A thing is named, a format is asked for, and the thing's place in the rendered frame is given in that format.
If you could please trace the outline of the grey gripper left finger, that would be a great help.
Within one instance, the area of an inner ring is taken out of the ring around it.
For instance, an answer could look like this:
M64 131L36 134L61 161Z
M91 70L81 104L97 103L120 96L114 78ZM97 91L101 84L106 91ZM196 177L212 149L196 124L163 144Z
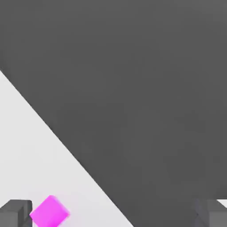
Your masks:
M33 227L31 200L9 200L0 208L0 227Z

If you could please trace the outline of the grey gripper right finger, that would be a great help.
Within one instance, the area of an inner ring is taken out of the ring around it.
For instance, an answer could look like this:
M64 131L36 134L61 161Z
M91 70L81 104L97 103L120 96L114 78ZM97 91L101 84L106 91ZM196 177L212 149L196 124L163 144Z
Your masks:
M227 227L227 208L217 200L196 199L194 227Z

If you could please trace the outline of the small magenta cube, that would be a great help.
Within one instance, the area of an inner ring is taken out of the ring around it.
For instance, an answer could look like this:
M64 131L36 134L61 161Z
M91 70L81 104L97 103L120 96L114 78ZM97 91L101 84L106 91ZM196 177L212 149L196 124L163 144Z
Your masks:
M69 216L69 211L53 195L48 196L30 213L31 219L38 227L59 227Z

